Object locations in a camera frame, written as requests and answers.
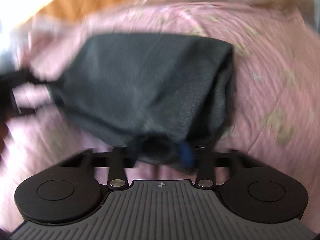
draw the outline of pink bedsheet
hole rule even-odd
[[[107,32],[163,32],[201,35],[235,46],[235,117],[216,149],[236,148],[300,181],[309,193],[302,221],[320,232],[320,39],[298,11],[278,11],[228,3],[193,3],[132,8],[91,16],[82,26],[31,53],[42,78],[55,79],[87,37]],[[21,105],[49,101],[46,88],[16,91]],[[22,221],[14,191],[26,178],[85,148],[111,148],[68,123],[54,107],[9,123],[11,137],[0,164],[0,227],[14,230]],[[127,169],[132,179],[191,178],[168,167],[139,163]],[[96,178],[105,183],[105,169]]]

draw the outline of metal bolt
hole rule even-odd
[[[211,186],[213,186],[213,184],[214,183],[209,179],[201,179],[198,181],[198,185],[200,187],[211,187]]]
[[[110,185],[112,187],[122,187],[125,185],[125,182],[123,179],[113,179],[112,181],[110,181]]]

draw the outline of gray fabric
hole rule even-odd
[[[113,146],[141,134],[214,138],[232,107],[232,45],[198,36],[90,38],[53,83],[65,116]]]

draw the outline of ribbed surface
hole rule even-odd
[[[189,181],[136,181],[113,192],[91,217],[76,224],[48,227],[26,222],[17,240],[146,240],[146,239],[313,239],[298,219],[271,225],[244,220],[227,210],[214,192],[192,187]]]

